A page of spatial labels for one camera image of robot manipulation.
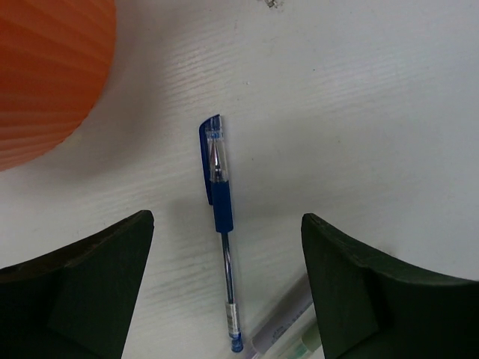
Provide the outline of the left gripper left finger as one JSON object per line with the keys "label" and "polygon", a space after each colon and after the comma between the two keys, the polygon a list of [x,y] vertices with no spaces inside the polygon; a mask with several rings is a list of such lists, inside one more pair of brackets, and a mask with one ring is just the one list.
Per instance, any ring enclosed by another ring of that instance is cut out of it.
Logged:
{"label": "left gripper left finger", "polygon": [[121,358],[153,240],[142,210],[1,269],[2,358]]}

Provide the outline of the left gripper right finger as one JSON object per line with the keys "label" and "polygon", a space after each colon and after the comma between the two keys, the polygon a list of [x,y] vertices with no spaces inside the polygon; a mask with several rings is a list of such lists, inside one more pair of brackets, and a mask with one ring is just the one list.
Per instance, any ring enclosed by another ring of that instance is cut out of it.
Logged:
{"label": "left gripper right finger", "polygon": [[306,214],[302,248],[326,358],[476,358],[478,282],[379,251]]}

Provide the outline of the blue ballpoint pen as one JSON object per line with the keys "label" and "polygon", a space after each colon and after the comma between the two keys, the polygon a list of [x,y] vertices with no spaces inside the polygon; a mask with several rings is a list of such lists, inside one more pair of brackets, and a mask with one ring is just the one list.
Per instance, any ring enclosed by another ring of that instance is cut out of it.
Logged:
{"label": "blue ballpoint pen", "polygon": [[243,350],[242,329],[235,298],[229,241],[229,235],[234,230],[234,219],[222,117],[217,114],[205,120],[199,126],[198,134],[207,201],[213,208],[215,229],[222,242],[228,336],[231,351],[240,353]]}

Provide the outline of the purple-grey slim highlighter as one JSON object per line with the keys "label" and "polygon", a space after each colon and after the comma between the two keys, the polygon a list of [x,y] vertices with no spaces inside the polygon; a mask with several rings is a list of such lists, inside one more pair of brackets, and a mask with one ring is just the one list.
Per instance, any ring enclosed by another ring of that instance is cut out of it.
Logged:
{"label": "purple-grey slim highlighter", "polygon": [[244,358],[262,358],[312,305],[308,276],[304,274],[267,313],[246,346]]}

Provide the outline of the green-grey slim highlighter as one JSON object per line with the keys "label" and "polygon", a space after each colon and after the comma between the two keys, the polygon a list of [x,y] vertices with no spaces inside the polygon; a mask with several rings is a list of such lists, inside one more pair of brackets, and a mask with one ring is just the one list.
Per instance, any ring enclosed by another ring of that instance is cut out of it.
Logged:
{"label": "green-grey slim highlighter", "polygon": [[317,320],[312,319],[281,348],[273,349],[263,358],[310,358],[322,345]]}

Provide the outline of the orange round divided container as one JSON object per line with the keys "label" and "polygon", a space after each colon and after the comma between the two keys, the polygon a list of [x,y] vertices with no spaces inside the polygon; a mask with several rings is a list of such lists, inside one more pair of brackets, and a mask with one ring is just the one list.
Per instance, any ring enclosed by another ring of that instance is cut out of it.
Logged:
{"label": "orange round divided container", "polygon": [[1,169],[63,142],[101,96],[116,41],[114,1],[1,2]]}

